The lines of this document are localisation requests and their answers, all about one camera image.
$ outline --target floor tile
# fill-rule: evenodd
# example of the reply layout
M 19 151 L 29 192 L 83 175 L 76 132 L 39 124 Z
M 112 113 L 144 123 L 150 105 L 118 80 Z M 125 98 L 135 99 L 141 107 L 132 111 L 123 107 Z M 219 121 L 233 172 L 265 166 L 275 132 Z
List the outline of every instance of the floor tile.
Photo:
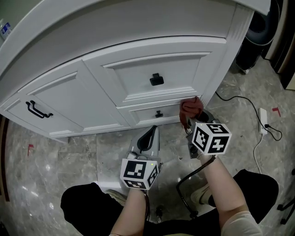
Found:
M 83 135 L 69 138 L 69 143 L 59 149 L 60 153 L 95 153 L 96 135 Z
M 97 181 L 95 153 L 59 153 L 59 192 Z

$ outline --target human arm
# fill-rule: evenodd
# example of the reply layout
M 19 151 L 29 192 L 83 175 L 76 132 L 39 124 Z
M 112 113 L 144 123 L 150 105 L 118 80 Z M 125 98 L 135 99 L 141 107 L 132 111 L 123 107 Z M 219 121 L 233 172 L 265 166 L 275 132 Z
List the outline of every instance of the human arm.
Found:
M 202 155 L 201 163 L 205 164 L 210 158 Z M 219 213 L 221 228 L 238 212 L 249 210 L 239 185 L 218 157 L 204 169 L 204 173 Z
M 130 189 L 126 204 L 112 228 L 111 234 L 142 236 L 145 222 L 146 200 L 139 189 Z

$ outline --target white sleeve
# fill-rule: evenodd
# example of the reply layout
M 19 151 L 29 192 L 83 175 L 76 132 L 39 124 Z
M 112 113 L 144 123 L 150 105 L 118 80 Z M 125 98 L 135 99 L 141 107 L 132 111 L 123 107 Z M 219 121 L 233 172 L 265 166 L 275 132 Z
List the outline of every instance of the white sleeve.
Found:
M 262 230 L 249 211 L 235 214 L 224 224 L 221 236 L 263 236 Z

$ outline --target black knob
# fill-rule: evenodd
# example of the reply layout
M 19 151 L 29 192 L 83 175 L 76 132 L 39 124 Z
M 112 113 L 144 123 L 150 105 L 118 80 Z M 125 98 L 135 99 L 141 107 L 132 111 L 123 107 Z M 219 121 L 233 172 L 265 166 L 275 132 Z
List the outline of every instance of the black knob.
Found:
M 164 84 L 164 79 L 159 73 L 153 74 L 153 78 L 150 78 L 149 81 L 153 86 Z
M 155 115 L 156 118 L 159 118 L 159 117 L 163 117 L 163 114 L 161 113 L 161 111 L 157 111 L 157 114 Z

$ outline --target red cloth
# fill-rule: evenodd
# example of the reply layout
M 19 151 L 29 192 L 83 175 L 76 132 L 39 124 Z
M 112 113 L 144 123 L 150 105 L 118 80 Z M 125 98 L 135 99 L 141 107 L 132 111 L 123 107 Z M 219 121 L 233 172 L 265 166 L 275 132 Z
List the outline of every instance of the red cloth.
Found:
M 199 118 L 203 112 L 203 108 L 203 103 L 198 97 L 184 99 L 180 102 L 179 118 L 185 129 L 189 128 L 186 116 L 190 118 Z

